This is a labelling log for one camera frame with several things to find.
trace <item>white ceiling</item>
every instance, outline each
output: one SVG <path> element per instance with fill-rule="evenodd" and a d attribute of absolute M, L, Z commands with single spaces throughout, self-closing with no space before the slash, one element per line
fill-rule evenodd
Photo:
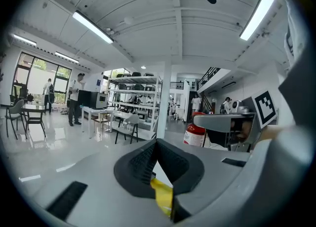
<path fill-rule="evenodd" d="M 215 66 L 234 69 L 237 66 L 256 72 L 263 60 L 275 59 L 282 64 L 284 28 L 256 52 L 256 58 L 243 59 L 239 55 L 256 38 L 241 40 L 245 26 L 258 0 L 25 0 L 17 12 L 15 30 L 38 42 L 48 50 L 75 57 L 92 72 L 115 68 L 163 71 L 162 61 L 171 60 L 178 73 L 203 74 Z M 282 0 L 274 3 L 262 27 L 279 14 Z M 107 44 L 71 16 L 79 10 L 101 29 L 115 31 L 115 43 Z M 132 18 L 130 24 L 124 19 Z"/>

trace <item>pillar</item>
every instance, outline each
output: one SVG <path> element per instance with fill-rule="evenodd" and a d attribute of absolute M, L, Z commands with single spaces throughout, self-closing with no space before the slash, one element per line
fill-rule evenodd
<path fill-rule="evenodd" d="M 170 80 L 171 80 L 171 61 L 165 61 L 163 71 L 163 83 L 161 90 L 159 119 L 157 126 L 157 138 L 164 138 L 164 132 L 167 123 L 167 112 L 170 92 Z"/>

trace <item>metal shelf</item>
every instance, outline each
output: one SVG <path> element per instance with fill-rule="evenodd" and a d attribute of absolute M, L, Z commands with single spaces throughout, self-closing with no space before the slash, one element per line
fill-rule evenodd
<path fill-rule="evenodd" d="M 111 101 L 108 101 L 108 103 L 119 104 L 123 106 L 130 106 L 130 107 L 141 108 L 141 109 L 149 109 L 149 110 L 159 109 L 159 107 L 153 107 L 153 106 L 148 106 L 148 105 L 137 105 L 137 104 L 131 104 L 131 103 L 121 103 L 121 102 L 111 102 Z"/>
<path fill-rule="evenodd" d="M 109 78 L 111 83 L 115 84 L 156 84 L 156 76 L 139 76 L 139 77 L 120 77 L 120 78 Z"/>
<path fill-rule="evenodd" d="M 121 93 L 121 94 L 142 94 L 142 95 L 155 95 L 155 93 L 156 93 L 155 91 L 124 90 L 124 89 L 109 89 L 109 91 L 116 92 L 116 93 Z"/>

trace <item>shelving unit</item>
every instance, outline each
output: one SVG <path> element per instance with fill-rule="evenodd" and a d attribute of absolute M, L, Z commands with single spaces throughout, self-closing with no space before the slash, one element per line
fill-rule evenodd
<path fill-rule="evenodd" d="M 141 84 L 144 85 L 154 85 L 156 87 L 155 91 L 145 91 L 145 90 L 125 90 L 125 89 L 107 89 L 108 92 L 114 92 L 114 93 L 120 93 L 120 94 L 137 94 L 137 95 L 148 95 L 152 96 L 154 98 L 154 102 L 152 105 L 138 105 L 138 104 L 131 104 L 131 103 L 125 103 L 125 102 L 116 102 L 116 101 L 108 101 L 108 103 L 114 104 L 115 109 L 116 105 L 122 105 L 122 106 L 129 106 L 139 109 L 147 109 L 152 110 L 152 118 L 155 117 L 155 111 L 159 110 L 159 107 L 156 107 L 157 103 L 157 97 L 160 95 L 159 91 L 159 85 L 162 83 L 159 76 L 139 76 L 139 77 L 119 77 L 119 78 L 109 78 L 108 79 L 108 86 L 110 83 L 114 83 L 116 85 L 119 84 Z M 154 130 L 154 119 L 152 119 L 150 125 L 151 129 L 150 132 Z"/>

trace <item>white shirt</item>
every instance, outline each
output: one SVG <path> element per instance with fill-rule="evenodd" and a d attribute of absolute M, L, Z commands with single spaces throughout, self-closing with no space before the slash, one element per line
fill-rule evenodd
<path fill-rule="evenodd" d="M 70 95 L 70 99 L 77 101 L 78 100 L 78 95 L 79 95 L 79 90 L 83 90 L 83 85 L 82 83 L 78 82 L 77 80 L 72 80 L 70 82 L 70 86 L 72 89 L 74 89 L 74 91 L 72 91 L 71 95 Z"/>
<path fill-rule="evenodd" d="M 200 100 L 199 97 L 193 98 L 192 101 L 191 101 L 191 103 L 193 104 L 193 105 L 192 105 L 192 109 L 193 109 L 193 110 L 198 110 L 198 109 L 199 109 L 199 105 L 200 105 L 200 103 L 201 103 L 201 100 Z"/>
<path fill-rule="evenodd" d="M 231 107 L 229 106 L 229 102 L 224 101 L 223 105 L 224 105 L 225 114 L 229 114 L 229 110 L 231 109 Z"/>
<path fill-rule="evenodd" d="M 51 82 L 46 82 L 46 84 L 44 85 L 43 89 L 44 89 L 44 94 L 48 95 L 49 94 L 49 87 L 51 86 Z"/>

